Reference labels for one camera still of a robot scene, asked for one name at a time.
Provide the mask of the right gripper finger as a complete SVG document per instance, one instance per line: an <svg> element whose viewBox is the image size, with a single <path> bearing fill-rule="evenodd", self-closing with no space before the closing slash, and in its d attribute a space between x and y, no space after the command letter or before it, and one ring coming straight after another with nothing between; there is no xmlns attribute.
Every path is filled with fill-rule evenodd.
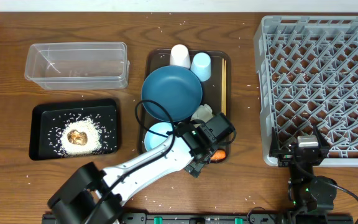
<svg viewBox="0 0 358 224"><path fill-rule="evenodd" d="M329 143L327 142L327 140L324 138L324 136L320 133L317 125L313 125L313 134L316 136L317 138L317 142L318 142L318 146L322 149L329 149Z"/></svg>
<svg viewBox="0 0 358 224"><path fill-rule="evenodd" d="M270 145L270 151L279 151L280 150L280 143L277 137L277 133L275 128L272 128L272 140Z"/></svg>

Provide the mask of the dark blue plate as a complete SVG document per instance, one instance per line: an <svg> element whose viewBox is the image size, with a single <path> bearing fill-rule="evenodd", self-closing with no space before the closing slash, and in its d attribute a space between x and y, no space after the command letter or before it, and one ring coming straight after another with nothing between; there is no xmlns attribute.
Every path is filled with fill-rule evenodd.
<svg viewBox="0 0 358 224"><path fill-rule="evenodd" d="M141 99L144 108L156 119L173 121L189 118L201 104L203 89L198 77L190 70L168 65L151 72L144 80Z"/></svg>

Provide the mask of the light blue bowl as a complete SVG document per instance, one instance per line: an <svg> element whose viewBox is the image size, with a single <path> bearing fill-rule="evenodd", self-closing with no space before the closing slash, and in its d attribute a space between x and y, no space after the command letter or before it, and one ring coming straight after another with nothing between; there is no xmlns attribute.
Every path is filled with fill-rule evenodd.
<svg viewBox="0 0 358 224"><path fill-rule="evenodd" d="M163 143L169 136L168 132L172 132L172 125L167 122L160 122L151 126L149 130L151 132L147 131L144 138L146 151L149 151Z"/></svg>

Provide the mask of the white rice pile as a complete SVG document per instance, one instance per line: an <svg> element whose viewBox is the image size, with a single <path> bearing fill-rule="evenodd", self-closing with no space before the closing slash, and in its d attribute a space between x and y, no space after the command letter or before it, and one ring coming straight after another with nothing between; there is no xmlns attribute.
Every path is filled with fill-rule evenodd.
<svg viewBox="0 0 358 224"><path fill-rule="evenodd" d="M79 146L68 142L67 134L73 129L87 134L88 143L86 145ZM101 131L91 118L85 118L68 123L65 125L63 131L58 135L58 143L54 151L62 157L75 157L92 154L101 148L100 134Z"/></svg>

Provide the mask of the golden brown food scrap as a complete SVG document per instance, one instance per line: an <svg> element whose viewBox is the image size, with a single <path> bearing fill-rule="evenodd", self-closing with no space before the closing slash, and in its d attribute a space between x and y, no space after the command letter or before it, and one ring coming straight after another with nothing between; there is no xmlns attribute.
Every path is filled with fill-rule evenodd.
<svg viewBox="0 0 358 224"><path fill-rule="evenodd" d="M85 132L79 132L75 129L67 134L68 142L74 145L84 146L88 143L88 137Z"/></svg>

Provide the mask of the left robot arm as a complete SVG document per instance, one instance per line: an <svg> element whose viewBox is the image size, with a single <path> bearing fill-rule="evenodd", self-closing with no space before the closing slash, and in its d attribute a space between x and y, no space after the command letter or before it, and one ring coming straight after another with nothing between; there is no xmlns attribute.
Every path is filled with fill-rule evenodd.
<svg viewBox="0 0 358 224"><path fill-rule="evenodd" d="M59 223L114 223L137 192L192 162L207 163L220 146L229 144L229 135L236 130L223 113L206 123L181 122L164 142L125 163L102 170L92 162L81 166L47 205Z"/></svg>

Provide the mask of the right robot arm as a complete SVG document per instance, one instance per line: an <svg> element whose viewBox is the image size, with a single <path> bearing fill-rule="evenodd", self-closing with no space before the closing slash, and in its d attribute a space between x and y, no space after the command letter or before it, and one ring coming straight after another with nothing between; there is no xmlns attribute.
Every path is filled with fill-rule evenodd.
<svg viewBox="0 0 358 224"><path fill-rule="evenodd" d="M327 158L330 145L316 126L312 135L298 136L296 144L280 149L272 130L269 156L277 158L279 167L290 171L288 198L294 208L279 214L276 223L327 223L327 213L334 208L337 190L330 178L316 176L313 167Z"/></svg>

